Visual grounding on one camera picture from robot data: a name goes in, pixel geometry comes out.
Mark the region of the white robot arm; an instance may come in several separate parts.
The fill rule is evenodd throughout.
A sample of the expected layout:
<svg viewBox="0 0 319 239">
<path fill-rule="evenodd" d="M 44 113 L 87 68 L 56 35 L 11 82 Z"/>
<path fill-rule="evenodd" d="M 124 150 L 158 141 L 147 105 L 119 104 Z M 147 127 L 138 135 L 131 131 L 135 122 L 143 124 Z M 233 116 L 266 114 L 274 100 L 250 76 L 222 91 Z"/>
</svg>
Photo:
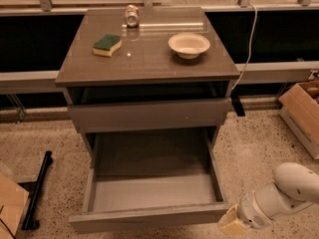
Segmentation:
<svg viewBox="0 0 319 239">
<path fill-rule="evenodd" d="M 225 235 L 244 235 L 249 229 L 261 230 L 285 215 L 304 212 L 319 204 L 319 175 L 298 163 L 278 165 L 273 181 L 251 190 L 231 206 L 217 227 Z"/>
</svg>

